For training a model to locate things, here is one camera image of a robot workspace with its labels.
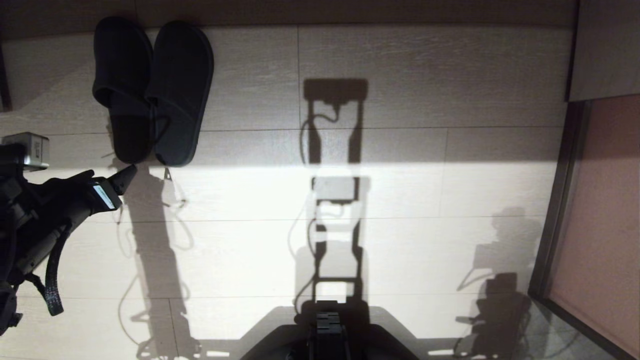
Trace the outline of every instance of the black mechanical arm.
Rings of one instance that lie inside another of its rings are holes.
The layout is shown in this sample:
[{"label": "black mechanical arm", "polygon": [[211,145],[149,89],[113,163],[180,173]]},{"label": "black mechanical arm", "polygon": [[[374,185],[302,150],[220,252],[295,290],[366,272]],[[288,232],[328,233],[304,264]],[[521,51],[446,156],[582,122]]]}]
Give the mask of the black mechanical arm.
[{"label": "black mechanical arm", "polygon": [[[31,184],[24,172],[46,169],[49,139],[33,133],[6,136],[0,145],[0,335],[22,318],[16,291],[32,282],[52,316],[63,311],[58,294],[58,261],[69,235],[88,217],[122,205],[136,173],[131,165],[115,175],[94,177],[92,170],[68,179]],[[47,257],[45,283],[33,270]]]}]

